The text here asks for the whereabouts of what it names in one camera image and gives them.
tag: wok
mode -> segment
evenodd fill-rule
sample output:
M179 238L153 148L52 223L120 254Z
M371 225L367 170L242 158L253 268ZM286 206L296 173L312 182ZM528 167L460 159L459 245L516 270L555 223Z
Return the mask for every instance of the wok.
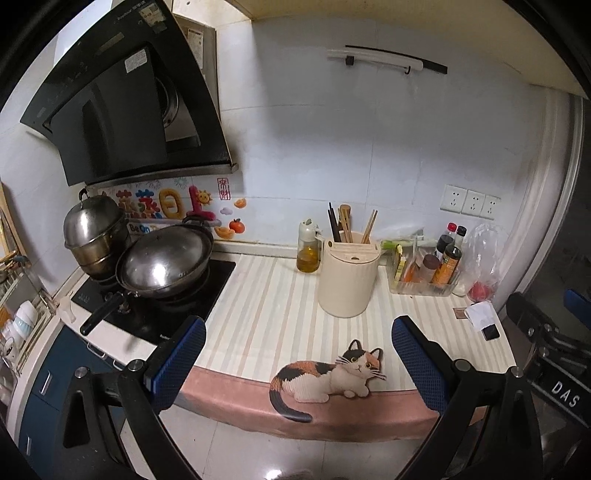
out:
M206 270L213 248L212 234L201 220L186 217L181 224L147 233L127 248L115 268L117 283L124 290L96 309L80 333L88 335L128 295L164 300L190 293Z

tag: utensil holder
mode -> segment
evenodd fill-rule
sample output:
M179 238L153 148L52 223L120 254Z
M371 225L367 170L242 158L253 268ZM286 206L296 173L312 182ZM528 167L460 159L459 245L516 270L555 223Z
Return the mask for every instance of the utensil holder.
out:
M363 234L351 232L354 242ZM379 245L340 243L325 240L322 255L318 303L322 309L339 318L351 318L368 306L378 273Z

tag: striped tablecloth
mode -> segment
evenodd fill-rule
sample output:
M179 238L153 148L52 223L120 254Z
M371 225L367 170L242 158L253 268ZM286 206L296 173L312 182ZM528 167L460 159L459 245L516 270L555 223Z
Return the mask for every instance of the striped tablecloth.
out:
M501 337L485 341L454 307L468 300L391 294L385 267L379 267L365 312L351 319L327 314L318 305L318 274L303 274L289 258L240 255L236 268L207 320L207 342L195 365L236 377L268 382L296 360L335 361L353 339L367 350L384 349L385 381L373 379L372 391L413 390L414 384L392 347L392 321L409 315L430 340L453 358L475 368L505 372L515 360L498 319Z

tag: electrical outlet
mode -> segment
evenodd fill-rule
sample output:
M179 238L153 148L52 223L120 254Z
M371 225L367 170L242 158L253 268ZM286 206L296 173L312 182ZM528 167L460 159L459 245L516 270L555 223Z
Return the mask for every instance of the electrical outlet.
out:
M484 197L484 207L482 207L482 211L480 212L480 216L482 218L488 218L489 220L494 220L496 211L499 209L501 205L501 199L499 197L493 197L492 195L487 195Z
M441 198L441 210L460 213L467 193L468 191L466 189L454 187L453 185L445 185L443 197Z
M466 215L479 216L484 206L484 195L483 193L475 192L474 190L468 190L462 213Z

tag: cooking oil bottle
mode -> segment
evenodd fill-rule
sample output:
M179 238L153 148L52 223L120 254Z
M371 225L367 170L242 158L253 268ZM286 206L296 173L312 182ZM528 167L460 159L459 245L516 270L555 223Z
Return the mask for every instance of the cooking oil bottle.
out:
M300 223L295 266L301 272L312 273L320 266L320 241L316 238L318 231L318 225L311 218Z

